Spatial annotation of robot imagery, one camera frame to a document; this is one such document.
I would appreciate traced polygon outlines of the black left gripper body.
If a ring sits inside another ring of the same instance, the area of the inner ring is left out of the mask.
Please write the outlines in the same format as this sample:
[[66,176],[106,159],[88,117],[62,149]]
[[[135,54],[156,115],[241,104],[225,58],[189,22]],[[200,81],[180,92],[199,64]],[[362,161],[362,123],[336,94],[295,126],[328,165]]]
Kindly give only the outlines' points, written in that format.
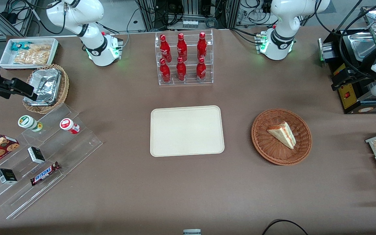
[[372,71],[371,67],[373,61],[365,61],[362,63],[350,63],[350,67],[354,72],[354,75],[351,76],[350,84],[355,84],[363,80],[368,80],[373,82],[376,80],[376,73]]

